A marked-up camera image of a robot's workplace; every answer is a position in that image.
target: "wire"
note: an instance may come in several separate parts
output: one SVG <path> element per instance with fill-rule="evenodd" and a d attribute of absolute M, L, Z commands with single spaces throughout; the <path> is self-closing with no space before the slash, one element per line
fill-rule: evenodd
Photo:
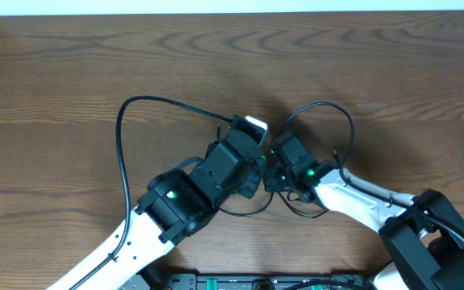
<path fill-rule="evenodd" d="M 321 279 L 313 279 L 313 280 L 310 280 L 309 282 L 299 283 L 291 287 L 284 288 L 282 290 L 298 290 L 298 289 L 303 289 L 306 287 L 317 286 L 317 285 L 329 285 L 329 286 L 338 286 L 338 287 L 354 289 L 354 290 L 366 290 L 366 288 L 362 286 L 358 286 L 358 285 L 354 285 L 350 283 L 321 280 Z"/>
<path fill-rule="evenodd" d="M 288 191 L 288 193 L 286 194 L 286 200 L 289 201 L 289 202 L 292 202 L 292 201 L 302 201 L 299 197 L 297 198 L 293 198 L 291 199 L 291 194 L 294 193 L 293 191 Z"/>
<path fill-rule="evenodd" d="M 263 206 L 261 209 L 256 210 L 253 213 L 232 213 L 232 212 L 230 212 L 228 210 L 222 209 L 221 207 L 219 208 L 219 210 L 222 213 L 226 213 L 226 214 L 231 215 L 233 217 L 254 217 L 254 216 L 258 215 L 259 213 L 262 213 L 264 210 L 267 209 L 268 206 L 270 206 L 271 201 L 273 200 L 273 195 L 274 194 L 275 193 L 271 193 L 270 199 L 267 201 L 267 204 L 265 206 Z"/>
<path fill-rule="evenodd" d="M 454 225 L 450 224 L 449 222 L 447 222 L 447 221 L 445 221 L 445 220 L 443 220 L 443 219 L 441 219 L 439 217 L 433 217 L 433 216 L 431 216 L 429 214 L 423 213 L 423 212 L 419 211 L 416 208 L 413 208 L 413 207 L 411 207 L 409 205 L 406 205 L 406 204 L 404 204 L 402 202 L 396 201 L 396 200 L 394 200 L 392 198 L 383 197 L 383 196 L 380 196 L 379 194 L 372 193 L 369 190 L 358 187 L 356 184 L 353 184 L 351 182 L 349 177 L 345 176 L 345 173 L 344 173 L 345 162 L 346 162 L 346 159 L 349 156 L 349 154 L 350 154 L 350 152 L 352 150 L 353 144 L 354 144 L 355 128 L 354 128 L 354 121 L 352 120 L 352 117 L 341 106 L 338 106 L 338 105 L 330 103 L 330 102 L 323 102 L 323 101 L 322 102 L 316 102 L 316 103 L 313 103 L 313 104 L 309 104 L 309 105 L 299 109 L 297 112 L 295 112 L 293 115 L 291 115 L 291 117 L 288 118 L 286 123 L 280 129 L 279 135 L 284 131 L 286 126 L 291 122 L 291 120 L 293 118 L 295 118 L 299 113 L 301 113 L 301 112 L 303 112 L 303 111 L 305 111 L 305 110 L 307 110 L 309 108 L 312 108 L 314 106 L 332 106 L 333 108 L 336 108 L 336 109 L 340 110 L 348 119 L 348 122 L 349 122 L 349 125 L 350 125 L 350 141 L 349 141 L 348 147 L 347 147 L 347 149 L 345 151 L 345 154 L 343 154 L 343 157 L 341 158 L 341 160 L 339 162 L 339 174 L 340 174 L 341 178 L 343 179 L 343 181 L 346 184 L 351 186 L 353 189 L 357 189 L 358 191 L 360 191 L 362 193 L 365 193 L 365 194 L 367 194 L 367 195 L 369 195 L 371 197 L 378 198 L 381 201 L 386 201 L 390 205 L 397 205 L 397 206 L 400 206 L 400 207 L 405 208 L 407 210 L 410 210 L 413 213 L 421 216 L 422 218 L 426 219 L 427 221 L 429 221 L 429 222 L 433 223 L 434 225 L 438 226 L 439 228 L 441 228 L 443 230 L 446 230 L 447 232 L 451 233 L 453 236 L 455 236 L 456 238 L 462 240 L 463 243 L 464 243 L 464 234 L 458 228 L 456 228 Z"/>
<path fill-rule="evenodd" d="M 123 234 L 121 236 L 121 240 L 119 240 L 119 244 L 116 248 L 108 254 L 108 256 L 99 263 L 93 270 L 91 270 L 87 275 L 81 278 L 78 282 L 76 282 L 69 290 L 74 290 L 80 287 L 85 281 L 87 281 L 90 277 L 96 274 L 100 269 L 102 269 L 108 262 L 111 260 L 116 261 L 118 258 L 117 254 L 121 250 L 122 246 L 125 244 L 126 239 L 128 238 L 128 233 L 130 231 L 130 219 L 131 219 L 131 198 L 130 198 L 130 187 L 128 186 L 128 178 L 126 176 L 126 168 L 125 168 L 125 160 L 122 154 L 122 142 L 121 142 L 121 123 L 123 115 L 125 114 L 125 110 L 130 105 L 130 103 L 138 100 L 150 100 L 150 101 L 158 101 L 158 102 L 165 102 L 168 104 L 172 104 L 175 106 L 179 106 L 181 108 L 191 110 L 193 112 L 203 114 L 212 118 L 218 118 L 225 122 L 232 122 L 232 119 L 227 117 L 221 116 L 220 114 L 210 113 L 205 110 L 198 109 L 193 106 L 185 105 L 179 101 L 173 101 L 171 99 L 165 97 L 155 97 L 155 96 L 135 96 L 128 98 L 122 105 L 121 109 L 119 110 L 118 117 L 116 119 L 116 149 L 118 152 L 118 163 L 119 169 L 121 172 L 122 178 L 122 186 L 125 193 L 125 206 L 126 206 L 126 217 L 125 217 L 125 226 L 123 229 Z"/>
<path fill-rule="evenodd" d="M 340 162 L 339 162 L 339 172 L 340 172 L 340 175 L 342 176 L 342 179 L 343 180 L 346 180 L 346 178 L 344 177 L 344 175 L 342 174 L 343 172 L 343 168 L 345 167 L 345 162 L 346 162 L 346 158 L 348 157 L 348 155 L 350 154 L 350 152 L 352 151 L 352 147 L 354 145 L 354 136 L 355 136 L 355 127 L 354 127 L 354 121 L 352 120 L 352 117 L 350 116 L 350 114 L 348 114 L 348 112 L 343 109 L 341 106 L 338 106 L 334 103 L 331 103 L 331 102 L 327 102 L 327 101 L 319 101 L 319 102 L 315 102 L 313 104 L 309 104 L 309 105 L 306 105 L 302 108 L 300 108 L 298 111 L 296 111 L 295 113 L 293 113 L 287 120 L 286 122 L 284 123 L 284 125 L 282 126 L 282 128 L 280 128 L 279 130 L 279 133 L 277 135 L 280 135 L 282 134 L 282 132 L 284 132 L 284 130 L 286 129 L 286 127 L 289 126 L 289 123 L 300 113 L 302 113 L 303 111 L 307 110 L 307 109 L 310 109 L 310 108 L 313 108 L 315 106 L 331 106 L 337 110 L 340 110 L 345 116 L 346 118 L 348 119 L 348 123 L 350 125 L 350 141 L 349 141 L 349 144 L 348 144 L 348 147 L 346 148 L 345 150 L 345 153 L 343 154 L 343 157 L 341 158 Z M 283 197 L 282 197 L 282 194 L 280 194 L 280 197 L 282 198 L 282 201 L 286 204 L 286 206 L 293 212 L 295 213 L 296 215 L 302 217 L 302 218 L 319 218 L 321 215 L 329 212 L 328 209 L 322 211 L 321 213 L 317 214 L 316 216 L 307 216 L 307 215 L 304 215 L 302 213 L 299 213 L 293 206 L 291 206 Z"/>
<path fill-rule="evenodd" d="M 322 210 L 319 214 L 317 215 L 313 215 L 313 216 L 308 216 L 308 215 L 305 215 L 301 212 L 298 211 L 298 209 L 296 209 L 295 207 L 293 207 L 292 205 L 289 204 L 288 201 L 286 201 L 286 199 L 284 198 L 284 196 L 282 195 L 282 193 L 280 192 L 277 192 L 279 194 L 279 197 L 282 198 L 282 201 L 284 202 L 284 204 L 294 213 L 296 214 L 297 216 L 301 217 L 301 218 L 307 218 L 307 219 L 314 219 L 314 218 L 319 218 L 321 217 L 322 215 L 326 214 L 329 212 L 328 209 L 324 209 Z"/>
<path fill-rule="evenodd" d="M 342 274 L 332 274 L 330 277 L 329 277 L 329 281 L 333 281 L 334 278 L 336 277 L 341 277 L 343 279 L 346 280 L 347 283 L 354 283 L 355 280 L 352 280 L 352 279 L 349 279 L 347 276 L 345 275 L 342 275 Z M 327 287 L 329 287 L 329 290 L 338 290 L 337 288 L 333 288 L 332 285 L 327 285 Z"/>

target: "wood grain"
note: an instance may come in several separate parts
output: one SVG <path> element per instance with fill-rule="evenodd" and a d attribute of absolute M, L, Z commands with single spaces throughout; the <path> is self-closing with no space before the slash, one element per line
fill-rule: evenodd
<path fill-rule="evenodd" d="M 464 12 L 0 18 L 0 288 L 46 288 L 123 218 L 114 147 L 129 96 L 251 114 L 276 131 L 316 101 L 353 115 L 348 167 L 382 186 L 443 192 L 464 217 Z M 157 174 L 204 155 L 214 120 L 153 102 L 126 112 L 133 199 Z M 347 144 L 320 108 L 294 130 L 319 158 Z M 247 212 L 261 206 L 230 198 Z M 373 272 L 376 233 L 341 214 L 218 214 L 159 263 L 202 273 Z"/>

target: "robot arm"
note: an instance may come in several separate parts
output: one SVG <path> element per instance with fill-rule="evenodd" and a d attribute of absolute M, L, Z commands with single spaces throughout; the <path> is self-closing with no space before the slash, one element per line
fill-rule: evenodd
<path fill-rule="evenodd" d="M 464 242 L 446 230 L 429 247 L 421 241 L 438 228 L 418 212 L 441 218 L 464 234 L 464 220 L 441 193 L 395 193 L 345 168 L 341 176 L 338 164 L 319 164 L 291 131 L 270 147 L 277 163 L 267 174 L 268 191 L 291 190 L 303 202 L 344 213 L 379 233 L 393 263 L 373 279 L 377 289 L 464 289 Z"/>
<path fill-rule="evenodd" d="M 147 214 L 139 215 L 135 210 L 130 216 L 130 232 L 128 234 L 130 244 L 126 244 L 119 251 L 116 262 L 107 263 L 78 289 L 117 289 L 135 273 L 161 256 L 166 255 L 175 247 L 169 241 L 162 243 L 159 240 L 162 230 Z M 96 250 L 54 283 L 49 290 L 69 289 L 94 269 L 116 247 L 124 225 L 125 222 L 122 222 Z"/>
<path fill-rule="evenodd" d="M 105 264 L 78 289 L 119 288 L 184 238 L 207 226 L 232 193 L 252 198 L 266 171 L 261 150 L 266 134 L 266 123 L 250 116 L 234 116 L 227 136 L 220 139 L 218 133 L 204 159 L 190 158 L 181 164 L 184 167 L 198 161 L 190 174 L 177 167 L 154 178 L 131 212 L 126 244 L 116 260 Z M 95 269 L 118 244 L 124 225 L 49 289 L 70 289 Z"/>

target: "black bracket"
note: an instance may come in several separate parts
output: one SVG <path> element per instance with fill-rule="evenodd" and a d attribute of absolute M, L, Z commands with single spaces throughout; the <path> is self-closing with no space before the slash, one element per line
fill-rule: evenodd
<path fill-rule="evenodd" d="M 298 194 L 300 201 L 313 202 L 325 208 L 312 194 L 313 187 L 323 176 L 338 168 L 338 164 L 329 160 L 318 163 L 291 131 L 273 139 L 270 149 L 277 162 L 268 168 L 264 181 L 266 191 L 273 193 L 291 190 Z"/>
<path fill-rule="evenodd" d="M 173 169 L 150 182 L 136 211 L 159 226 L 161 242 L 177 245 L 203 229 L 232 193 L 253 197 L 267 166 L 256 141 L 260 129 L 234 116 L 226 137 L 209 145 L 191 173 Z"/>
<path fill-rule="evenodd" d="M 464 220 L 441 193 L 428 189 L 416 197 L 415 206 L 442 218 L 464 233 Z M 388 219 L 379 235 L 389 251 L 402 279 L 410 289 L 464 289 L 464 243 L 441 230 L 426 248 L 418 234 L 437 228 L 407 210 Z"/>

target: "white wall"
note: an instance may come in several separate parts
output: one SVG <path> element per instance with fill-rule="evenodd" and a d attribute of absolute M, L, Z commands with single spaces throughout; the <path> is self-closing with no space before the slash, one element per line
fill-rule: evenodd
<path fill-rule="evenodd" d="M 464 10 L 464 0 L 0 0 L 0 16 L 380 10 Z"/>

